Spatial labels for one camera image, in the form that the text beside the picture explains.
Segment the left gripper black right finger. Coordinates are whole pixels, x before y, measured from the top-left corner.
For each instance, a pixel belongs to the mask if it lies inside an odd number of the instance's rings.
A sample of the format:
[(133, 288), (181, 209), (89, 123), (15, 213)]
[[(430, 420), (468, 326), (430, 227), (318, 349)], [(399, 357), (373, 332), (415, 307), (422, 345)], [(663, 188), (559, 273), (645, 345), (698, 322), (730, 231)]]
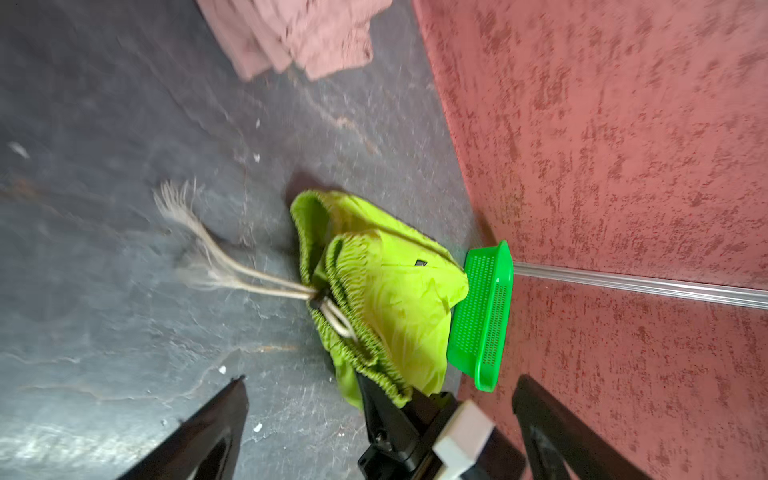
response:
[(529, 375), (519, 377), (511, 406), (534, 479), (647, 479)]

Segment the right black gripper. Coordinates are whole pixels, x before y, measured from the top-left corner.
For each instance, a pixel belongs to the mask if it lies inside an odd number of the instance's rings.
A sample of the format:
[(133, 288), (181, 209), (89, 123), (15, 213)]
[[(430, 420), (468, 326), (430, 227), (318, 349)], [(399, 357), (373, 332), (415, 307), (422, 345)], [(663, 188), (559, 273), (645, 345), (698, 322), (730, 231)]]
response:
[[(396, 406), (374, 381), (358, 375), (368, 449), (358, 460), (366, 479), (436, 479), (442, 466), (432, 451), (458, 406), (450, 392), (426, 396), (413, 392), (403, 407)], [(525, 456), (496, 427), (477, 463), (459, 479), (520, 479)]]

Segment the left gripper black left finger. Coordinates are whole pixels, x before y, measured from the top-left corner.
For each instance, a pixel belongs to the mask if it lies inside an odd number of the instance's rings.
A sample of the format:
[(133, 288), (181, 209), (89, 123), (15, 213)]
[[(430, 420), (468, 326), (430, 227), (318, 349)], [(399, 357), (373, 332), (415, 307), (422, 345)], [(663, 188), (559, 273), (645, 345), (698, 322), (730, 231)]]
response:
[(243, 376), (121, 475), (123, 479), (231, 479), (249, 410)]

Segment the lime green shorts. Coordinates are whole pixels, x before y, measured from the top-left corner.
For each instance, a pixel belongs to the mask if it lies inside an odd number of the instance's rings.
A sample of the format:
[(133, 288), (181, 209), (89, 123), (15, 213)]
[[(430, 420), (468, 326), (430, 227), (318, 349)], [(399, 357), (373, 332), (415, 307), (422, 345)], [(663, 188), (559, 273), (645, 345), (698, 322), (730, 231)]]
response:
[(451, 313), (469, 291), (446, 248), (360, 197), (306, 190), (290, 207), (299, 279), (287, 280), (227, 253), (194, 213), (193, 191), (164, 182), (153, 194), (160, 215), (196, 238), (197, 257), (183, 271), (188, 286), (305, 302), (354, 407), (363, 404), (360, 378), (398, 407), (442, 389)]

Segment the pink shorts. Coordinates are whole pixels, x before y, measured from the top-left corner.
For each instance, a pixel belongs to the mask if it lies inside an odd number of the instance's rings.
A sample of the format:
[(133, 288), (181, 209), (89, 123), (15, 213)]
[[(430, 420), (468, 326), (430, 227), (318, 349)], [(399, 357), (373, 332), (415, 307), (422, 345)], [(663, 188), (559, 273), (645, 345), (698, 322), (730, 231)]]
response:
[(388, 0), (209, 0), (197, 3), (238, 77), (295, 65), (311, 81), (373, 59), (371, 20)]

